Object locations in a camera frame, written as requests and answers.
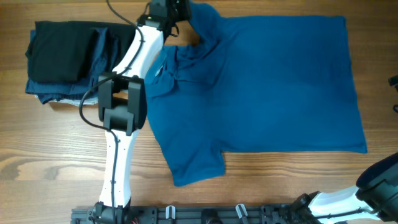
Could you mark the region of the blue polo shirt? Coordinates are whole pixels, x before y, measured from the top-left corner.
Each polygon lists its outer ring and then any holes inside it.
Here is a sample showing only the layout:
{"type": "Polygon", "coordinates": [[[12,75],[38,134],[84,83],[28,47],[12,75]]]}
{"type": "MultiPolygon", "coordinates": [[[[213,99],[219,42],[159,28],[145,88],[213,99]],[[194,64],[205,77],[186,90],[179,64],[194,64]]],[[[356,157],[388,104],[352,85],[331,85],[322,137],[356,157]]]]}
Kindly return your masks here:
{"type": "Polygon", "coordinates": [[[224,152],[367,151],[344,17],[191,10],[199,43],[163,47],[145,78],[177,187],[223,175],[224,152]]]}

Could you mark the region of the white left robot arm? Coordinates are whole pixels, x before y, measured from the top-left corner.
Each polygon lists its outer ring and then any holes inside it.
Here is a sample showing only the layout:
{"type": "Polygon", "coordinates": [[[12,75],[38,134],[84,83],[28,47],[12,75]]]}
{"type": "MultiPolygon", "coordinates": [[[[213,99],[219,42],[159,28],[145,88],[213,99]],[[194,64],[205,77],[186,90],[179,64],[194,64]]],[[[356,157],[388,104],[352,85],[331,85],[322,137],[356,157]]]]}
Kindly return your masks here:
{"type": "Polygon", "coordinates": [[[136,33],[123,59],[99,77],[98,114],[107,142],[104,184],[87,218],[74,211],[72,223],[132,222],[132,151],[147,116],[144,77],[177,23],[190,18],[189,1],[150,1],[133,25],[136,33]]]}

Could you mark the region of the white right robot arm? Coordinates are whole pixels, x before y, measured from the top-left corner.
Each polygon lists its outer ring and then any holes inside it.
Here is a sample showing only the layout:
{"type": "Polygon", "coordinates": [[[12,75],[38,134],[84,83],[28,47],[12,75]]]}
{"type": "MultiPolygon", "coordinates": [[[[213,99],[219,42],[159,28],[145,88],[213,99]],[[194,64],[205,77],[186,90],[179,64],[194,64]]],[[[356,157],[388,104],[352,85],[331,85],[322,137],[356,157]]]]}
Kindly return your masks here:
{"type": "Polygon", "coordinates": [[[397,222],[397,153],[367,168],[356,185],[333,193],[301,195],[290,206],[291,223],[397,222]]]}

